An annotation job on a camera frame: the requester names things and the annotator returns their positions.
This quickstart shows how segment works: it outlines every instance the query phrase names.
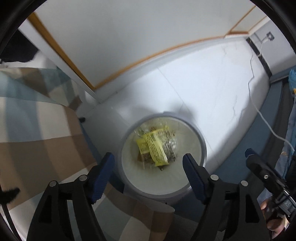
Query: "metal screw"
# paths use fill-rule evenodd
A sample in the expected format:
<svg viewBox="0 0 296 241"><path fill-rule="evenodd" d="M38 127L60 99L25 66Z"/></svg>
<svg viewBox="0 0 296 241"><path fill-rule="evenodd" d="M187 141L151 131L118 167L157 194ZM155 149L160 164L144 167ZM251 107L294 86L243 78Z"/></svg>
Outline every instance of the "metal screw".
<svg viewBox="0 0 296 241"><path fill-rule="evenodd" d="M49 183L49 186L50 186L50 187L54 187L56 184L57 184L56 181L51 181L51 182Z"/></svg>
<svg viewBox="0 0 296 241"><path fill-rule="evenodd" d="M81 175L80 177L79 177L79 180L80 181L85 181L87 179L87 175Z"/></svg>
<svg viewBox="0 0 296 241"><path fill-rule="evenodd" d="M217 181L219 179L219 177L215 174L211 175L210 178L213 180L213 181Z"/></svg>
<svg viewBox="0 0 296 241"><path fill-rule="evenodd" d="M242 181L241 181L241 184L242 184L244 187L247 187L247 186L248 186L248 182L245 181L245 180L242 180Z"/></svg>

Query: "white cable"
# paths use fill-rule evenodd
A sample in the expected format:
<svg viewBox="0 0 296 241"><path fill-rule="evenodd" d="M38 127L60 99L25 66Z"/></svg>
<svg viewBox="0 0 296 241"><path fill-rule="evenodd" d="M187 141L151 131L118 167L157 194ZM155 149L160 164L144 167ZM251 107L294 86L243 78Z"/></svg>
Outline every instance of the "white cable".
<svg viewBox="0 0 296 241"><path fill-rule="evenodd" d="M261 49L262 49L262 47L263 47L263 44L264 44L264 42L262 42L262 44L261 44L260 53L259 53L258 57L261 56Z"/></svg>
<svg viewBox="0 0 296 241"><path fill-rule="evenodd" d="M251 57L251 59L250 59L250 65L251 65L251 70L252 70L253 77L252 77L252 78L249 80L249 82L248 82L249 98L250 98L250 100L251 100L251 103L252 103L253 106L255 107L257 113L261 116L262 120L263 120L263 121L265 122L265 124L268 126L268 128L269 128L270 131L271 131L271 133L272 133L276 138L278 138L278 139L280 139L280 140L286 142L286 143L291 147L291 149L292 149L293 152L294 152L295 150L294 150L294 147L292 146L292 144L291 144L289 141L287 141L285 138L280 137L279 135L277 135L277 134L274 132L274 130L273 130L273 129L271 128L271 126L268 124L267 120L265 120L265 118L263 117L262 113L260 112L260 110L258 110L257 106L256 106L255 103L253 102L252 95L251 95L251 91L250 91L250 82L255 78L255 76L254 76L254 71L253 71L253 66L252 66L252 59L253 59L253 56L254 56L254 54L253 54L253 51L252 51L252 57Z"/></svg>

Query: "trash can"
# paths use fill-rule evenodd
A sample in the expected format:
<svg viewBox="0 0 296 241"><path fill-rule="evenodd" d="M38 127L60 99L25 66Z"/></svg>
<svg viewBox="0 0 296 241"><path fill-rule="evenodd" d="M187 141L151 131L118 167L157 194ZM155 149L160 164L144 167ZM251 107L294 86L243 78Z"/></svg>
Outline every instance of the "trash can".
<svg viewBox="0 0 296 241"><path fill-rule="evenodd" d="M143 168L142 163L137 161L139 147L135 141L135 130L151 121L165 122L176 132L176 160L163 170L149 166ZM153 114L140 120L123 137L116 160L117 171L125 184L125 191L129 195L143 196L168 204L176 203L191 190L182 165L183 155L186 153L191 153L198 165L205 166L205 140L189 120L168 112Z"/></svg>

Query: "wooden trim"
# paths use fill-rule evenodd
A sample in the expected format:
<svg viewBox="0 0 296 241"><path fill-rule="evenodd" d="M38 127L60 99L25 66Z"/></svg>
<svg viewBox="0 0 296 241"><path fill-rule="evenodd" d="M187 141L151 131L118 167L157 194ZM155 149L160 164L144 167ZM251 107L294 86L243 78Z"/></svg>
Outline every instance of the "wooden trim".
<svg viewBox="0 0 296 241"><path fill-rule="evenodd" d="M249 34L249 31L231 31L227 35L235 35L235 34Z"/></svg>
<svg viewBox="0 0 296 241"><path fill-rule="evenodd" d="M240 24L240 22L246 17L246 16L248 16L249 15L249 13L250 12L252 12L253 11L253 9L256 7L256 5L255 6L253 6L228 32L227 32L227 34L226 35L228 35L228 34L230 34L235 28L236 28L236 26L237 25L239 25Z"/></svg>
<svg viewBox="0 0 296 241"><path fill-rule="evenodd" d="M86 79L86 77L81 73L81 71L76 67L76 65L71 61L63 49L54 40L48 30L45 28L43 23L40 21L36 13L32 13L28 20L37 30L37 32L44 38L44 40L49 44L50 47L65 61L65 63L83 80L83 82L91 89L95 90L94 86Z"/></svg>
<svg viewBox="0 0 296 241"><path fill-rule="evenodd" d="M98 83L96 86L95 86L95 89L98 89L98 88L101 88L103 85L109 83L110 81L116 79L118 76L120 76L121 74L123 74L124 72L132 69L133 67L139 65L139 64L142 64L143 62L146 62L154 57L157 57L159 55L162 55L164 53L167 53L169 51L172 51L172 50L176 50L178 48L182 48L182 47L186 47L186 46L189 46L191 44L196 44L196 43L199 43L199 42L202 42L202 41L207 41L207 40L213 40L213 39L221 39L221 38L224 38L225 36L217 36L217 37L210 37L210 38L204 38L204 39L198 39L198 40L194 40L194 41L190 41L190 42L187 42L187 43L184 43L184 44L179 44L179 45L176 45L174 47L170 47L170 48L167 48L165 50L162 50L162 51L159 51L157 53L154 53L152 55L149 55L145 58L142 58L134 63L131 63L129 64L128 66L118 70L117 72L113 73L112 75L110 75L109 77L107 77L106 79L104 79L102 82Z"/></svg>
<svg viewBox="0 0 296 241"><path fill-rule="evenodd" d="M267 18L267 16L265 16L264 18L262 18L261 20L259 20L257 23L255 23L249 30L248 32L250 32L255 26L257 26L259 23L261 23L265 18Z"/></svg>

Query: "white wall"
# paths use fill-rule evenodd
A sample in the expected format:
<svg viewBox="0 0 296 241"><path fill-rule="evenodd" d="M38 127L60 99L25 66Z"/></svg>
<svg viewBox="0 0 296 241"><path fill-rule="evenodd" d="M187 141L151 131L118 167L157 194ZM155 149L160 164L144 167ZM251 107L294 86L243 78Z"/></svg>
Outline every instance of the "white wall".
<svg viewBox="0 0 296 241"><path fill-rule="evenodd" d="M272 74L276 74L296 65L296 55L285 36L272 21L269 21L257 30L255 34L262 40L269 31L274 35L275 39L264 43L261 53ZM257 48L260 49L261 42L255 34L251 36L251 39Z"/></svg>
<svg viewBox="0 0 296 241"><path fill-rule="evenodd" d="M36 13L93 84L159 51L224 36L249 0L47 0Z"/></svg>
<svg viewBox="0 0 296 241"><path fill-rule="evenodd" d="M260 8L255 7L234 29L233 31L249 31L261 19L266 16Z"/></svg>
<svg viewBox="0 0 296 241"><path fill-rule="evenodd" d="M54 65L59 67L66 75L74 80L85 92L97 102L101 99L84 83L84 81L64 62L64 60L49 46L43 37L26 19L19 27L21 33L34 44Z"/></svg>

